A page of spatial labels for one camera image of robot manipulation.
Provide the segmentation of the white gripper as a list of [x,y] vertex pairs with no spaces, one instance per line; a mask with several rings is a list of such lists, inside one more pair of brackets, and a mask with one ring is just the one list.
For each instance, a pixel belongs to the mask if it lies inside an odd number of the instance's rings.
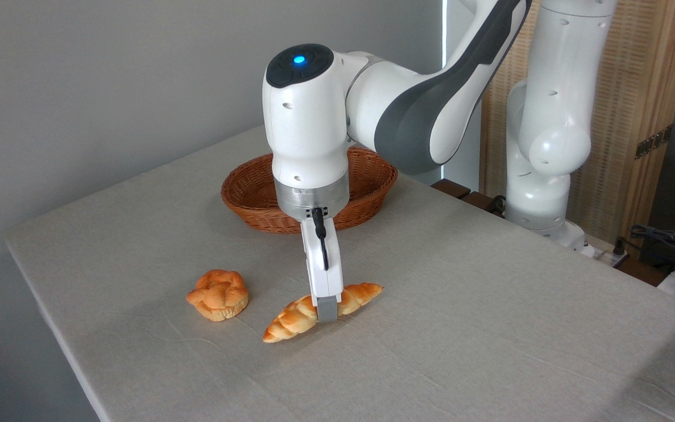
[[301,222],[311,296],[316,300],[317,322],[337,321],[338,296],[343,291],[343,273],[334,219],[324,218],[326,238],[317,237],[313,220]]

